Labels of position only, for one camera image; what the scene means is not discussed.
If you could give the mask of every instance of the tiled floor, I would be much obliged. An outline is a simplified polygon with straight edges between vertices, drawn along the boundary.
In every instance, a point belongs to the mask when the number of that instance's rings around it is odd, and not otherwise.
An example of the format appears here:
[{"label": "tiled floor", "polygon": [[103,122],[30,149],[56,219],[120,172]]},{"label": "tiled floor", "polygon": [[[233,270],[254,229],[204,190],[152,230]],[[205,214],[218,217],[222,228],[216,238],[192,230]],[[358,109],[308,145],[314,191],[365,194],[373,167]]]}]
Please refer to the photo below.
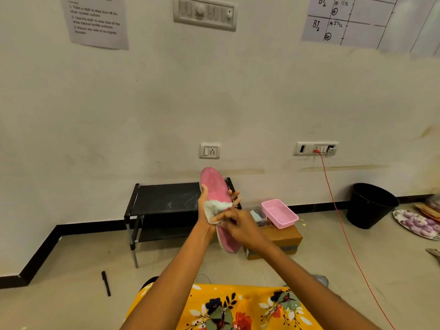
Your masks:
[{"label": "tiled floor", "polygon": [[[294,260],[311,273],[326,275],[334,292],[382,329],[391,329],[356,267],[336,213],[300,218],[304,222],[297,227],[304,240]],[[355,255],[395,328],[438,329],[440,266],[425,248],[440,249],[440,242],[410,233],[391,215],[367,231],[344,222]],[[117,329],[141,285],[160,274],[183,243],[140,244],[140,267],[135,269],[126,237],[124,231],[64,237],[28,287],[0,290],[0,328]],[[264,261],[248,261],[242,250],[225,254],[217,242],[210,245],[200,272],[219,284],[283,284]],[[199,276],[198,282],[207,279]]]}]

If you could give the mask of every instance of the hand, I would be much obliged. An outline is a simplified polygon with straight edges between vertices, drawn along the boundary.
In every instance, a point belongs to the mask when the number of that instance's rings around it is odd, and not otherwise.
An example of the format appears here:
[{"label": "hand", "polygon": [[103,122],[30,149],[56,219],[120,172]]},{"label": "hand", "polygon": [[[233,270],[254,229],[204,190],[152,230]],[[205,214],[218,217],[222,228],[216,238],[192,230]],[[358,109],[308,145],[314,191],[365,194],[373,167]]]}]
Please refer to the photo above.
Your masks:
[{"label": "hand", "polygon": [[[228,194],[231,197],[232,208],[237,207],[240,201],[242,201],[241,197],[238,197],[240,191],[236,191],[232,193],[231,190],[228,190]],[[205,201],[208,200],[208,187],[205,184],[201,184],[201,195],[198,199],[198,220],[196,223],[197,227],[200,227],[202,231],[206,231],[207,237],[209,240],[212,240],[214,234],[216,233],[216,226],[212,225],[208,222],[208,219],[205,215]]]},{"label": "hand", "polygon": [[227,209],[217,214],[212,221],[220,221],[219,225],[227,229],[233,238],[248,249],[259,252],[270,243],[248,211]]}]

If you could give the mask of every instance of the yellow floral dress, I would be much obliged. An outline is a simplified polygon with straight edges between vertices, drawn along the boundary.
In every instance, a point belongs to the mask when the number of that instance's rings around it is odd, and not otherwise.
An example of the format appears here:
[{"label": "yellow floral dress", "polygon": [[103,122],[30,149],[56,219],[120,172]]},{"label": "yellow floral dress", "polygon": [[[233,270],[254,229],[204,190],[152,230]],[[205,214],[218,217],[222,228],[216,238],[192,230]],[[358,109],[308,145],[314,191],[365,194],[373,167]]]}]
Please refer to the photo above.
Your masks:
[{"label": "yellow floral dress", "polygon": [[[148,292],[136,296],[127,317]],[[322,329],[288,287],[196,285],[177,330]]]}]

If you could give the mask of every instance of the paper sheet on wall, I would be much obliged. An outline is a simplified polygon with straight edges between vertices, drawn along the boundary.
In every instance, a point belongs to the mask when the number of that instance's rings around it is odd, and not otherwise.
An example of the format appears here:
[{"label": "paper sheet on wall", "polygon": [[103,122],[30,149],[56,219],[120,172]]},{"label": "paper sheet on wall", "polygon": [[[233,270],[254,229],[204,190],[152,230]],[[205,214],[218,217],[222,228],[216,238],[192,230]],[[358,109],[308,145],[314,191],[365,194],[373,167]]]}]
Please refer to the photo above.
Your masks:
[{"label": "paper sheet on wall", "polygon": [[311,0],[302,40],[440,57],[440,0]]},{"label": "paper sheet on wall", "polygon": [[125,0],[61,0],[70,41],[129,49]]}]

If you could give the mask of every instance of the brown box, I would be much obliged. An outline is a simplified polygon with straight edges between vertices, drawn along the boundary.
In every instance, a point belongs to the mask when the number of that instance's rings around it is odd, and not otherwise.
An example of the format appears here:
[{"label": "brown box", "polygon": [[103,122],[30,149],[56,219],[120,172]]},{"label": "brown box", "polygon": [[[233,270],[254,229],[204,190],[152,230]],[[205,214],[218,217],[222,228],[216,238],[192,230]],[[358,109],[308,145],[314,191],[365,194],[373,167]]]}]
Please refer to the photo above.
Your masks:
[{"label": "brown box", "polygon": [[[266,237],[271,240],[275,245],[279,246],[286,255],[293,255],[297,252],[303,237],[298,232],[295,226],[290,226],[284,229],[278,229],[272,222],[267,220],[265,226],[260,227]],[[246,257],[252,261],[254,259],[260,259],[260,255],[254,252],[252,249],[245,249]]]}]

